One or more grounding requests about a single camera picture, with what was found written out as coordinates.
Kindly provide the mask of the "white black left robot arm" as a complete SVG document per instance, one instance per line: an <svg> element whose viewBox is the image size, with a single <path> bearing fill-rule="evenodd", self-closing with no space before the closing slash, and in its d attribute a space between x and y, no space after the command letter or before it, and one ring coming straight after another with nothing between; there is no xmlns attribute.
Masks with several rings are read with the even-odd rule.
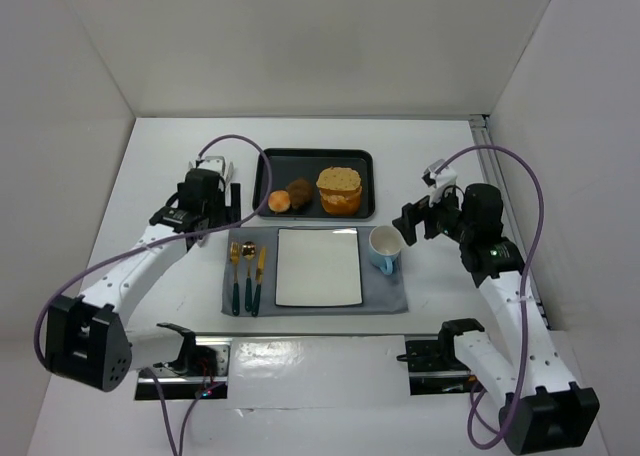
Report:
<svg viewBox="0 0 640 456"><path fill-rule="evenodd" d="M71 298L59 292L46 311L43 365L51 373L103 392L130 371L160 363L188 368L193 331L173 323L127 328L136 307L164 273L212 232L240 222L241 187L209 169L187 172L167 204L149 220L138 243L105 261L108 272Z"/></svg>

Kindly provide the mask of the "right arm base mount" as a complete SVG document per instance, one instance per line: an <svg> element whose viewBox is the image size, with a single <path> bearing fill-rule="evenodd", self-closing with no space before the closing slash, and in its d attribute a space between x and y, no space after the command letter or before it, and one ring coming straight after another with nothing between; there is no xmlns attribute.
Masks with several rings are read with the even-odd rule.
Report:
<svg viewBox="0 0 640 456"><path fill-rule="evenodd" d="M466 366L444 359L437 339L405 338L404 344L396 360L406 366L411 396L468 393L476 382Z"/></svg>

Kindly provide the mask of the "seeded bread slice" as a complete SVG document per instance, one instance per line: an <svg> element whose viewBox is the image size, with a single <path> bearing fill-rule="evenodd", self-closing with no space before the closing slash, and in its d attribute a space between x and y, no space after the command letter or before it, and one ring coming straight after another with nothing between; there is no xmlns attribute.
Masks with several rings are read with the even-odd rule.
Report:
<svg viewBox="0 0 640 456"><path fill-rule="evenodd" d="M328 167L318 175L316 186L325 191L355 191L361 186L361 177L349 167Z"/></svg>

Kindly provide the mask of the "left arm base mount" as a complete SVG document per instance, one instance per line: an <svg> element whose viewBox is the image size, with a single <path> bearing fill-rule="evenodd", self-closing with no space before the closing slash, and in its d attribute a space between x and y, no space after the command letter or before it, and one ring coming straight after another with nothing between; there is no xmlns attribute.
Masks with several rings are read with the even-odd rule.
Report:
<svg viewBox="0 0 640 456"><path fill-rule="evenodd" d="M229 338L197 336L190 329L166 325L136 335L131 343L131 368L137 372L135 400L227 397Z"/></svg>

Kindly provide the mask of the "silver metal tongs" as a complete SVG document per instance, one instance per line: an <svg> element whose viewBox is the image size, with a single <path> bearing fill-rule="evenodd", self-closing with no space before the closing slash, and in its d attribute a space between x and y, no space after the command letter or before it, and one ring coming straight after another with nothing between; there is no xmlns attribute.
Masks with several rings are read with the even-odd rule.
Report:
<svg viewBox="0 0 640 456"><path fill-rule="evenodd" d="M198 156L194 161L191 161L188 166L189 169L200 168L207 169L218 173L226 184L229 184L233 173L234 164L231 160L224 156Z"/></svg>

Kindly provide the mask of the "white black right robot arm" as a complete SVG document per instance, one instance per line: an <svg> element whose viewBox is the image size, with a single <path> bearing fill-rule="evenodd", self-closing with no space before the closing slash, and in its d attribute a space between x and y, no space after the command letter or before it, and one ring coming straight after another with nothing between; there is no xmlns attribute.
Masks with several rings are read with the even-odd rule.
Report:
<svg viewBox="0 0 640 456"><path fill-rule="evenodd" d="M453 183L432 183L432 192L402 209L393 225L406 243L446 236L459 245L461 261L493 312L507 345L494 346L475 319L450 320L438 334L440 356L467 367L499 409L499 436L515 455L581 446L600 408L561 359L523 278L525 262L503 234L498 188L477 183L462 196Z"/></svg>

